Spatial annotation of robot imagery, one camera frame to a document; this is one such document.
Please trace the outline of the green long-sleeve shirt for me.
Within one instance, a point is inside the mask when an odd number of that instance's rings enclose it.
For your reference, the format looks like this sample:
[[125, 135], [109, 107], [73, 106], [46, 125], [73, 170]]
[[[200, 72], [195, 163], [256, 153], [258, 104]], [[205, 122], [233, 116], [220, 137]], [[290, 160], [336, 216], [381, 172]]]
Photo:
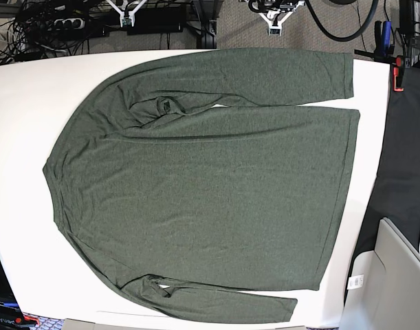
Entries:
[[288, 322], [318, 290], [360, 118], [353, 56], [225, 49], [100, 83], [44, 168], [60, 233], [112, 291], [182, 320]]

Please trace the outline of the red clamp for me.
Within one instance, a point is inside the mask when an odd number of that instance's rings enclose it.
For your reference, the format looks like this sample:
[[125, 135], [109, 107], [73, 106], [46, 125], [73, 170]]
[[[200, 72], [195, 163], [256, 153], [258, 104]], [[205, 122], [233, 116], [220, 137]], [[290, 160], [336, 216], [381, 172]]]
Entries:
[[404, 75], [405, 60], [402, 56], [398, 56], [393, 64], [393, 91], [402, 92], [402, 80]]

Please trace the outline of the grey plastic bin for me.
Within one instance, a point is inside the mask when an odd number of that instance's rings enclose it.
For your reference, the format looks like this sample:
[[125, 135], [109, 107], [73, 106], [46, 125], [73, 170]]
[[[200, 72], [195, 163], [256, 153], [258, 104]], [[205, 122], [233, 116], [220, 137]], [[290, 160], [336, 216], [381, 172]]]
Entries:
[[379, 222], [375, 249], [360, 254], [347, 291], [340, 329], [420, 329], [420, 255], [390, 219]]

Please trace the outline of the black box with orange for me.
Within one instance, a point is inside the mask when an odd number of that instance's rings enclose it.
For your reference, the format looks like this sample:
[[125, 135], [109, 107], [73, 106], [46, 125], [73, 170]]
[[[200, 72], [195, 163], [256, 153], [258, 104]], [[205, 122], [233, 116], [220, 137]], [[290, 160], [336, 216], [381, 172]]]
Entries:
[[0, 329], [33, 329], [39, 325], [37, 317], [21, 311], [0, 260]]

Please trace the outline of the black aluminium frame rail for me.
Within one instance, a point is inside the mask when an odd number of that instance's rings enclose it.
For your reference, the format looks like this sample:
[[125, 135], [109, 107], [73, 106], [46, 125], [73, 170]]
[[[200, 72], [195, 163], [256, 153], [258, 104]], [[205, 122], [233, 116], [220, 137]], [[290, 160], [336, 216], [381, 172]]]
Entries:
[[195, 7], [200, 24], [197, 46], [199, 49], [215, 50], [217, 48], [217, 8], [219, 1], [194, 0], [192, 4]]

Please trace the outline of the blue handled clamp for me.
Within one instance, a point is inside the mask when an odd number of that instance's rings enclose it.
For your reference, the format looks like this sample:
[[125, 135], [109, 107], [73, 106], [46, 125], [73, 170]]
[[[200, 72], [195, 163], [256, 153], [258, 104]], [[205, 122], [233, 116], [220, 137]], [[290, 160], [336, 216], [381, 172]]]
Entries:
[[390, 29], [391, 22], [384, 21], [382, 25], [382, 54], [388, 56], [390, 52]]

